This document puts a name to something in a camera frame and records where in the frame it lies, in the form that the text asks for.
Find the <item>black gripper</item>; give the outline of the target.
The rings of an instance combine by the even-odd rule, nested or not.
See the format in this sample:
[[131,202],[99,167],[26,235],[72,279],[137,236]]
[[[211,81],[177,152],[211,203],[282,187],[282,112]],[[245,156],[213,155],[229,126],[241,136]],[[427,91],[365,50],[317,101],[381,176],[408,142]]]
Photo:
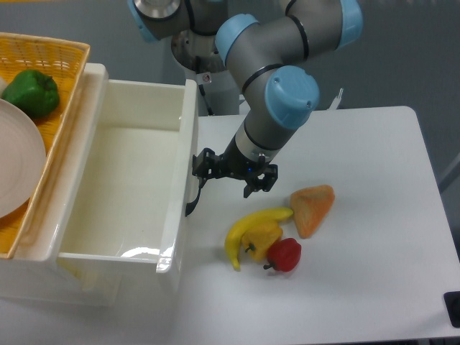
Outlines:
[[237,147],[236,137],[218,158],[217,166],[217,155],[209,148],[193,156],[192,175],[198,179],[199,188],[215,177],[245,180],[244,198],[248,198],[252,193],[269,192],[278,179],[278,166],[268,165],[264,155],[255,161],[247,158]]

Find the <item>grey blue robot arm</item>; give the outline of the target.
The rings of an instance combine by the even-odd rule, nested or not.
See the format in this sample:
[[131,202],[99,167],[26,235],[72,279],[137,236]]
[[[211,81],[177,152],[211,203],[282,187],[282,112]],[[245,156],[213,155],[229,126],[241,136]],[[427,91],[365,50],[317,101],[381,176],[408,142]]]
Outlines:
[[200,185],[211,179],[243,180],[246,196],[269,191],[277,180],[275,155],[317,107],[319,88],[299,64],[359,39],[363,15],[357,1],[283,1],[283,17],[261,24],[251,14],[229,14],[226,1],[130,1],[146,40],[187,32],[210,38],[201,63],[216,54],[250,110],[225,152],[204,149],[193,158]]

